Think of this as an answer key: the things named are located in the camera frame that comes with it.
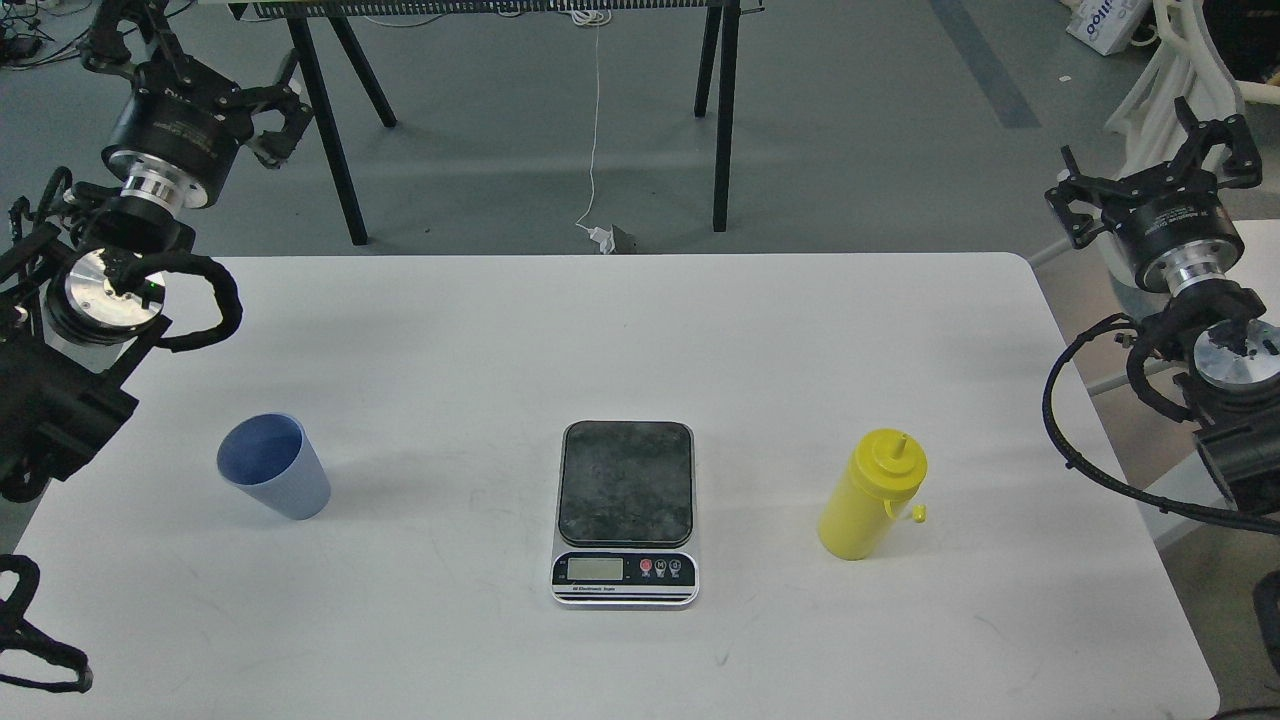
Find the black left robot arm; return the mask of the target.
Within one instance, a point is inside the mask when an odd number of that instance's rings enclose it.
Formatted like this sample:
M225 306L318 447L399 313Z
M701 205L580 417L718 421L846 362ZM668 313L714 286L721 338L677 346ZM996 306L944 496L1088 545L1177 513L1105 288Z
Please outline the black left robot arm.
M32 503L83 469L131 419L124 384L155 348L229 340L243 307L228 269L193 251L186 209L212 206L242 149L276 169L312 108L285 54L244 87L188 54L164 1L104 1L76 45L128 101L101 159L115 184L59 167L8 213L3 252L3 502Z

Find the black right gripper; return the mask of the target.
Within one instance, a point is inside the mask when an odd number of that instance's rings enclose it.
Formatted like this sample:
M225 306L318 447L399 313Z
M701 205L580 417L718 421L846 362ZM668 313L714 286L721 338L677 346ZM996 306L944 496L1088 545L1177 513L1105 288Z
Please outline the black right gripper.
M1174 101L1185 140L1167 170L1143 170L1124 182L1087 176L1069 146L1060 149L1062 174L1044 201L1073 250L1103 232L1102 258L1126 287L1149 293L1181 292L1198 275L1222 275L1242 259L1244 243L1219 190L1261 184L1263 167L1242 114L1199 119L1185 97Z

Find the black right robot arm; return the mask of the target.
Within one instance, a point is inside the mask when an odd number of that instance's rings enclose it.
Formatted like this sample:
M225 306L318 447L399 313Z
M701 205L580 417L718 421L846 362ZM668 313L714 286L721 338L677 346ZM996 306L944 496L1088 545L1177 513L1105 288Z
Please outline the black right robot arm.
M1277 328L1260 295L1228 273L1245 243L1222 205L1224 190L1256 187L1262 161L1242 114L1199 118L1185 97L1172 110L1185 137L1174 155L1117 179L1082 172L1062 147L1064 172L1044 192L1070 249L1102 234L1119 246L1134 286L1166 297L1148 316L1115 313L1083 331L1050 368L1041 416L1068 469L1160 515L1277 534ZM1220 509L1134 488L1101 470L1062 432L1053 410L1065 366L1111 334L1125 350L1120 380L1147 407L1192 421L1199 460Z

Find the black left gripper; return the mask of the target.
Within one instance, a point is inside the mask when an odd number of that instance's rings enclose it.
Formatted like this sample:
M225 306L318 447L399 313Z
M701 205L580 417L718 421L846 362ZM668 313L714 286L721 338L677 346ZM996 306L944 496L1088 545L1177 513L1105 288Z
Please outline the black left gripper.
M131 97L102 151L120 195L163 210L212 206L244 145L266 168L283 167L314 118L300 85L239 92L242 108L223 106L238 86L197 65L169 24L168 1L142 1L140 35L151 58L134 67ZM275 111L279 129L253 129Z

